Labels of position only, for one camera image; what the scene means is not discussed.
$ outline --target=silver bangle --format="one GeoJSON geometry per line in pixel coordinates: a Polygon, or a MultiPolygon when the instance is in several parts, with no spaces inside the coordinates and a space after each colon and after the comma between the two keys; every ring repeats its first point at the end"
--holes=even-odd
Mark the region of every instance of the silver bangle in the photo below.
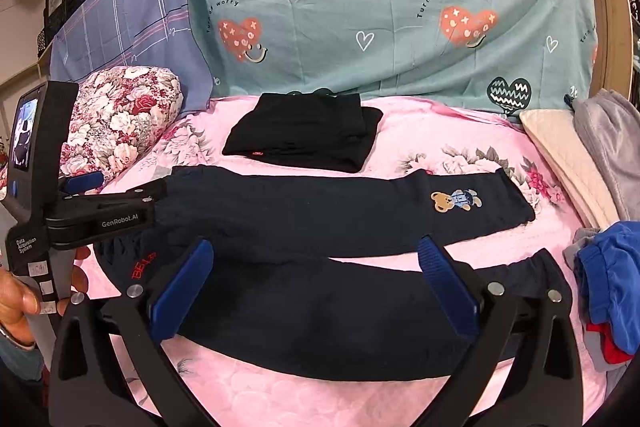
{"type": "Polygon", "coordinates": [[[4,326],[2,325],[2,322],[0,322],[0,335],[2,335],[4,338],[6,338],[10,344],[12,344],[12,346],[17,347],[18,349],[21,349],[22,351],[33,351],[36,348],[36,343],[33,343],[29,346],[25,346],[23,343],[21,343],[20,341],[18,341],[11,333],[9,333],[9,331],[7,331],[4,326]]]}

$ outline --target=orange heart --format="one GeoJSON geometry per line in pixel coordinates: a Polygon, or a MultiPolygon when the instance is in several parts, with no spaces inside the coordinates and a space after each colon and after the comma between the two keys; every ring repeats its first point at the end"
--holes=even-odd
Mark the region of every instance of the orange heart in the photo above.
{"type": "Polygon", "coordinates": [[[218,31],[225,48],[242,61],[246,58],[245,52],[252,49],[258,42],[262,26],[260,21],[254,17],[249,17],[240,24],[222,19],[218,22],[218,31]]]}
{"type": "Polygon", "coordinates": [[[498,14],[491,10],[474,15],[459,6],[447,6],[440,13],[440,31],[456,46],[479,46],[497,23],[498,14]]]}

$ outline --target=gray handle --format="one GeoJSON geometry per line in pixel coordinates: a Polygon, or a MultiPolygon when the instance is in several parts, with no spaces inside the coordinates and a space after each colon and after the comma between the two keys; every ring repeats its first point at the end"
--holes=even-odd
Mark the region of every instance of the gray handle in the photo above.
{"type": "MultiPolygon", "coordinates": [[[[49,250],[47,268],[52,276],[55,292],[46,296],[47,303],[56,303],[60,299],[71,296],[71,270],[73,268],[76,250],[49,250]]],[[[47,369],[51,369],[53,347],[56,342],[56,334],[49,320],[50,314],[57,313],[55,305],[43,305],[42,283],[38,284],[28,276],[18,277],[29,286],[40,301],[40,315],[27,315],[27,322],[31,328],[33,338],[36,340],[47,369]]]]}

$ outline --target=teal fabric with hearts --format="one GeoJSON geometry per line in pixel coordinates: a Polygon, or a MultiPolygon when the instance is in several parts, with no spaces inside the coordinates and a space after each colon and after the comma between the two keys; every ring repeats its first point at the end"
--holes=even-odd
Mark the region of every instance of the teal fabric with hearts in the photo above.
{"type": "Polygon", "coordinates": [[[593,0],[189,0],[213,96],[419,95],[517,116],[587,96],[593,0]]]}

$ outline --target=blue gripper pad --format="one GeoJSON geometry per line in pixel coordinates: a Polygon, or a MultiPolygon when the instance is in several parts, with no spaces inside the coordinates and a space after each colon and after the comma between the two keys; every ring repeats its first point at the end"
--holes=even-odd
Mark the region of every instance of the blue gripper pad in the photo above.
{"type": "Polygon", "coordinates": [[[423,237],[418,243],[418,262],[456,333],[478,336],[478,302],[430,237],[423,237]]]}
{"type": "Polygon", "coordinates": [[[80,174],[69,178],[62,190],[67,194],[80,194],[91,190],[92,188],[98,188],[104,183],[104,175],[100,172],[89,172],[88,174],[80,174]]]}
{"type": "Polygon", "coordinates": [[[209,241],[202,240],[149,311],[153,341],[160,343],[178,332],[212,268],[213,248],[209,241]]]}

